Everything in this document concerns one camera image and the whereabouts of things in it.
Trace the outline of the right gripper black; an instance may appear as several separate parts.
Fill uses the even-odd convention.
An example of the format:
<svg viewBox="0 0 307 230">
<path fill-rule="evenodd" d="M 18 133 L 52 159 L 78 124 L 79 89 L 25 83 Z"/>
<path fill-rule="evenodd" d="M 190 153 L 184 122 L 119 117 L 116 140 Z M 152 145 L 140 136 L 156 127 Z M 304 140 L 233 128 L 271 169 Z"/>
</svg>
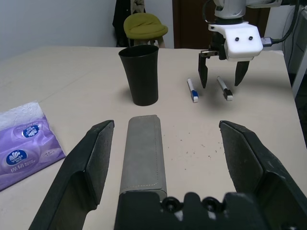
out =
<svg viewBox="0 0 307 230">
<path fill-rule="evenodd" d="M 220 60 L 226 60 L 224 44 L 225 38 L 223 37 L 223 35 L 218 32 L 213 32 L 209 48 L 206 50 L 202 50 L 199 53 L 198 72 L 202 87 L 204 89 L 206 88 L 208 79 L 208 68 L 206 66 L 206 59 L 218 56 Z M 237 62 L 235 72 L 235 86 L 238 86 L 242 82 L 248 70 L 248 67 L 249 61 Z"/>
</svg>

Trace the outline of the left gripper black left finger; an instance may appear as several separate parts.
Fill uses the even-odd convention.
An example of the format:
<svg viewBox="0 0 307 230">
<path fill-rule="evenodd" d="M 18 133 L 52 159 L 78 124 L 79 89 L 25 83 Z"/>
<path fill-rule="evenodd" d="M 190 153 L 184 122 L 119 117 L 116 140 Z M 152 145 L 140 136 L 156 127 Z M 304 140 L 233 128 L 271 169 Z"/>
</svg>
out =
<svg viewBox="0 0 307 230">
<path fill-rule="evenodd" d="M 106 182 L 114 121 L 91 127 L 67 155 L 49 188 L 31 230 L 81 230 L 100 204 Z"/>
</svg>

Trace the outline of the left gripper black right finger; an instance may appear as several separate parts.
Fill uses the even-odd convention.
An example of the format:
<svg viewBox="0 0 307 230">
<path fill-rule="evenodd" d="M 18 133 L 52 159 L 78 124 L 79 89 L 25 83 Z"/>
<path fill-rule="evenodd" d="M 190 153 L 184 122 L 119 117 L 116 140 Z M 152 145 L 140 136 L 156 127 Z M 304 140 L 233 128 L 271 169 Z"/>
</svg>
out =
<svg viewBox="0 0 307 230">
<path fill-rule="evenodd" d="M 245 126 L 220 121 L 225 158 L 237 192 L 255 196 L 273 230 L 305 230 L 307 198 L 279 159 Z"/>
</svg>

